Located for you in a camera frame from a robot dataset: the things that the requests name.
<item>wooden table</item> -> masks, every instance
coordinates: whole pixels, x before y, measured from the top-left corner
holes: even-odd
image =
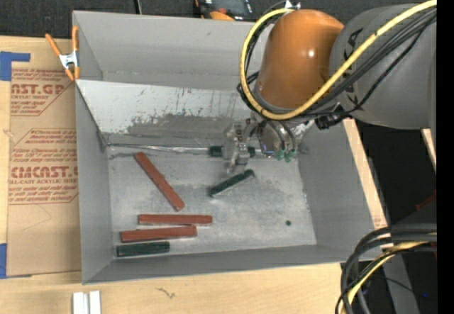
[[[0,37],[0,47],[3,51],[21,51],[33,41],[36,38]],[[65,50],[70,48],[69,41],[67,46]],[[0,243],[6,241],[10,92],[11,84],[0,82]],[[375,227],[382,227],[386,220],[355,122],[346,120],[343,123]],[[100,290],[103,314],[331,314],[340,295],[340,277],[339,263],[89,286],[80,284],[81,273],[78,271],[41,274],[0,280],[0,311],[9,314],[71,313],[74,292]]]

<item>blue tape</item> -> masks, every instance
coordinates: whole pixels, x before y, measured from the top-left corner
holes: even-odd
[[[30,53],[0,52],[0,81],[11,81],[12,62],[30,62]]]
[[[0,244],[0,279],[6,279],[6,243]]]

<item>gray metal bin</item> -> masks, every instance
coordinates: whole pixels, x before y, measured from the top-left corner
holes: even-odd
[[[236,92],[252,24],[75,11],[82,282],[342,262],[373,223],[342,124],[311,128],[293,162],[256,157],[256,179],[219,198],[207,148],[250,111]],[[250,70],[260,66],[265,33]],[[166,254],[117,258],[119,233],[141,213],[174,213],[135,162],[142,151],[179,192],[181,213],[209,214]]]

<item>cardboard box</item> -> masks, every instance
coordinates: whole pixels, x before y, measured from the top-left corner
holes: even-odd
[[[298,159],[252,159],[255,181],[219,200],[206,195],[224,173],[206,149],[249,116],[236,85],[251,23],[73,16],[83,283],[342,262],[374,229],[345,124],[310,129]],[[167,254],[120,259],[119,232],[137,228],[138,214],[172,210],[134,161],[138,151],[181,193],[185,213],[211,214],[214,223]]]
[[[63,53],[68,40],[57,40]],[[0,38],[0,51],[30,54],[12,62],[7,276],[81,268],[74,84],[45,38]]]

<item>red block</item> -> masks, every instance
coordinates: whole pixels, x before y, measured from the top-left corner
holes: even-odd
[[[165,198],[170,202],[176,211],[184,208],[184,202],[179,197],[176,191],[167,183],[162,174],[156,169],[153,163],[142,152],[134,154],[135,160],[145,173],[150,177],[156,187],[164,194]]]
[[[139,225],[210,225],[210,215],[139,215]]]
[[[195,237],[197,228],[194,225],[170,228],[155,228],[152,230],[132,230],[121,233],[122,242],[169,240],[173,238]]]

